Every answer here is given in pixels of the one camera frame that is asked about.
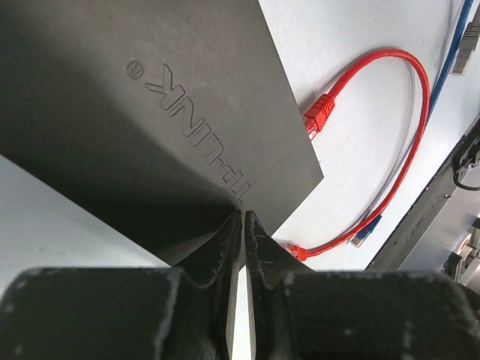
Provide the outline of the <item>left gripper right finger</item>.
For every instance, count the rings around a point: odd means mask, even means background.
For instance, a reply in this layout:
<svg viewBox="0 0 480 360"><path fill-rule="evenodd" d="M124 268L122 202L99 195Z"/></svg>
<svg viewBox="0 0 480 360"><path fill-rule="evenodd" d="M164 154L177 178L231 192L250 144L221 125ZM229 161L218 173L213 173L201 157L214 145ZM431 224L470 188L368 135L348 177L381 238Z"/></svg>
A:
<svg viewBox="0 0 480 360"><path fill-rule="evenodd" d="M267 233L254 211L245 213L244 249L251 358L294 359L284 280L310 269Z"/></svg>

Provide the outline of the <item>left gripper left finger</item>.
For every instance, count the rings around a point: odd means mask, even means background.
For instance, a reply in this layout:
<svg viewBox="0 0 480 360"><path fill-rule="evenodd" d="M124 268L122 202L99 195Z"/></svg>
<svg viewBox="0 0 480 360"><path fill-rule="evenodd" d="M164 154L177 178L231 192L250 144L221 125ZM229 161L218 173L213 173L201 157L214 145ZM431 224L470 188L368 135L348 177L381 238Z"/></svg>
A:
<svg viewBox="0 0 480 360"><path fill-rule="evenodd" d="M234 211L183 259L165 359L231 359L242 245L242 213Z"/></svg>

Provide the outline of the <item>black network switch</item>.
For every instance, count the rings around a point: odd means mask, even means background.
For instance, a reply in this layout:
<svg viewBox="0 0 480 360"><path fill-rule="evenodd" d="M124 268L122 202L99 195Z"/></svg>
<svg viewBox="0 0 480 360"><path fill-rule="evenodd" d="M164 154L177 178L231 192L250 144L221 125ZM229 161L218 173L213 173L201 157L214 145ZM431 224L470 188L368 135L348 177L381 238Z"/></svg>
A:
<svg viewBox="0 0 480 360"><path fill-rule="evenodd" d="M323 180L258 1L3 1L1 154L169 264Z"/></svg>

